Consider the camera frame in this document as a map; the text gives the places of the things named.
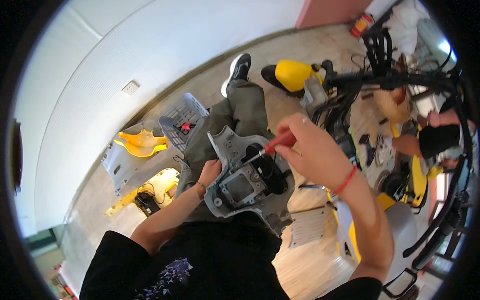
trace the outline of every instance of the red screwdriver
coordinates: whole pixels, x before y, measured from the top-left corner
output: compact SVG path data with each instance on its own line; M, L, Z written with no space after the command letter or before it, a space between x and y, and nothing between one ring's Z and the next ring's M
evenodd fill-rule
M250 158L249 160L247 160L246 162L244 162L243 164L241 164L237 168L235 168L235 170L240 169L241 167L253 162L257 158L259 158L261 156L264 156L265 154L272 155L273 153L275 153L275 146L277 146L277 145L283 145L283 146L291 148L291 147L293 147L293 145L295 145L296 142L297 142L297 139L295 138L293 133L290 130L287 130L287 131L283 132L281 135L279 135L277 137L274 137L271 141L268 142L268 144L265 146L265 148L263 148L262 150L260 150L258 152L257 155Z

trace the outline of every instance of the red string bracelet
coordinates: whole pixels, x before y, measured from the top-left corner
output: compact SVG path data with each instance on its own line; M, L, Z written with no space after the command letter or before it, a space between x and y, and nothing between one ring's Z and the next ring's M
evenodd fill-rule
M336 189L335 191L333 191L334 194L338 195L340 194L341 192L343 192L343 190L347 187L347 185L350 183L350 181L352 181L352 177L353 175L355 175L355 172L357 171L357 166L354 165L353 166L353 170L350 172L350 174L348 175L347 177L347 180L345 180L342 185L340 185L340 187L338 189Z

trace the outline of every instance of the electrical outlet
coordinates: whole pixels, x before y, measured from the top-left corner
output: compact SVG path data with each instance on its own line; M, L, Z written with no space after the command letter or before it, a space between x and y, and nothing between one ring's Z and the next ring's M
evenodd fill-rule
M139 84L132 80L121 91L131 96L138 90L139 87Z

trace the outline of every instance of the olive green pants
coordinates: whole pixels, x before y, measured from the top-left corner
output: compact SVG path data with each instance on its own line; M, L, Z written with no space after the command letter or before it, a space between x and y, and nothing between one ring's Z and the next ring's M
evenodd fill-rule
M261 135L267 139L273 137L267 129L264 91L259 85L245 80L231 82L227 87L227 98L213 105L210 114L200 119L187 141L184 160L180 162L177 197L197 182L207 160L217 158L207 133L219 134L225 126L234 129L239 136ZM215 217L205 202L202 202L187 219L187 221L221 220L224 219Z

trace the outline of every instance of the gray plastic basket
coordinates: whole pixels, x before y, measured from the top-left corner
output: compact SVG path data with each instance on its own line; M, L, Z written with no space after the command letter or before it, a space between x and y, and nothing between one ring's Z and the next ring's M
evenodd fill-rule
M185 134L178 128L181 128L185 123L196 124L201 117L207 115L208 111L200 102L190 93L185 93L165 110L158 119L158 124L171 145L182 154L185 154L187 138L191 131Z

